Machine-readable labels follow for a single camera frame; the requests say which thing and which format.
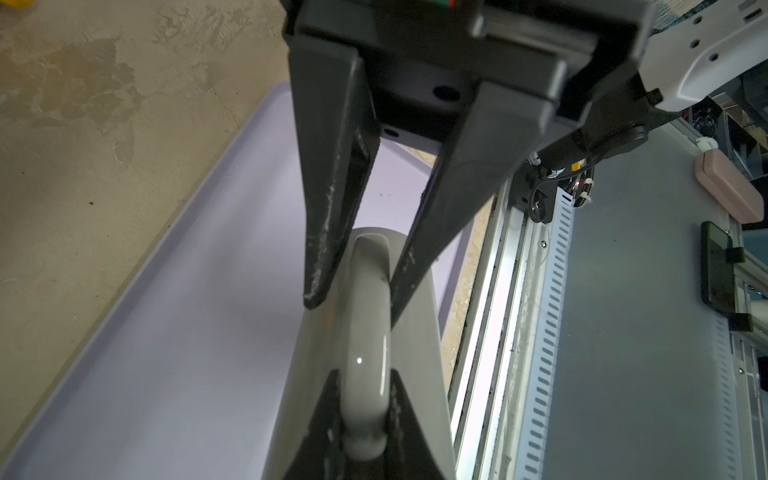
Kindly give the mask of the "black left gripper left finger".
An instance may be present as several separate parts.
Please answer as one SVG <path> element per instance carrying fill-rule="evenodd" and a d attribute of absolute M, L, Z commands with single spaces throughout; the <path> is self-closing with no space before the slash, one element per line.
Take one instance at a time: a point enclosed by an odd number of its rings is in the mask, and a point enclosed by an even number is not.
<path fill-rule="evenodd" d="M 326 378 L 309 426 L 284 479 L 343 479 L 345 453 L 340 413 L 340 372 Z"/>

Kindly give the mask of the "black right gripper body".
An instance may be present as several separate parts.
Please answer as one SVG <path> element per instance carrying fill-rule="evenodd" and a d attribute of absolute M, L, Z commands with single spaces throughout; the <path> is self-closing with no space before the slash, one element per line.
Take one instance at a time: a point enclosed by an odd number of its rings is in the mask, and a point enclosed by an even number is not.
<path fill-rule="evenodd" d="M 552 102 L 553 142 L 637 71 L 647 1 L 287 1 L 287 41 L 355 48 L 385 139 L 436 153 L 490 82 Z"/>

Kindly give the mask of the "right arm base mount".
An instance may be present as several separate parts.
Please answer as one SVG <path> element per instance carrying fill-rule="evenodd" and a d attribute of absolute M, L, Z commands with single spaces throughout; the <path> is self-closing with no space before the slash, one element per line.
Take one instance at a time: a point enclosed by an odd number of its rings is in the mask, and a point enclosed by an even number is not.
<path fill-rule="evenodd" d="M 670 118 L 655 110 L 634 119 L 616 112 L 598 112 L 582 128 L 539 152 L 539 164 L 525 162 L 520 167 L 512 178 L 510 205 L 536 223 L 551 222 L 557 188 L 578 175 L 572 170 L 573 164 L 584 160 L 588 170 L 602 160 L 628 153 Z"/>

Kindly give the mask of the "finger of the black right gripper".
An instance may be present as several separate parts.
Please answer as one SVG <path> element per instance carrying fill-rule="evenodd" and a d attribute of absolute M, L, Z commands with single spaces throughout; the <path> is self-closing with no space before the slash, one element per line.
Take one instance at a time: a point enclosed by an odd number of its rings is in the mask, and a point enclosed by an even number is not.
<path fill-rule="evenodd" d="M 289 70 L 306 208 L 303 302 L 327 298 L 380 146 L 365 64 L 347 45 L 289 43 Z"/>
<path fill-rule="evenodd" d="M 544 138 L 559 102 L 483 82 L 437 156 L 391 274 L 397 323 L 437 256 Z"/>

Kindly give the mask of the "grey mug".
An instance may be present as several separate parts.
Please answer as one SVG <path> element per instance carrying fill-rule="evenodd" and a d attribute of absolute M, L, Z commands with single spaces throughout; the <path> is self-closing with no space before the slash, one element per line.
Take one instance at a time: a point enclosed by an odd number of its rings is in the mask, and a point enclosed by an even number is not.
<path fill-rule="evenodd" d="M 326 300 L 304 313 L 263 475 L 284 479 L 331 370 L 340 372 L 343 479 L 385 479 L 390 371 L 396 370 L 444 479 L 455 475 L 433 281 L 397 323 L 389 276 L 405 242 L 384 228 L 353 231 Z"/>

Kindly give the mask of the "yellow mug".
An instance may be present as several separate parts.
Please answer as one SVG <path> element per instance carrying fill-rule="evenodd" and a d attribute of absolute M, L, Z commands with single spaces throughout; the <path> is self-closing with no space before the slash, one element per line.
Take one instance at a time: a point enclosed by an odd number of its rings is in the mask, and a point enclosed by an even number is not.
<path fill-rule="evenodd" d="M 1 5 L 15 9 L 24 9 L 34 3 L 34 0 L 0 0 Z"/>

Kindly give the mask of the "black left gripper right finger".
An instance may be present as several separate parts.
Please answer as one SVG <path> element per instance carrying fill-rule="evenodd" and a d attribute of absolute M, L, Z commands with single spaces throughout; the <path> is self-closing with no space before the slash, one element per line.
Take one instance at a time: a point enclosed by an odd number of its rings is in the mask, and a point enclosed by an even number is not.
<path fill-rule="evenodd" d="M 405 385 L 394 369 L 390 371 L 386 433 L 387 446 L 383 454 L 385 479 L 445 478 L 427 445 Z"/>

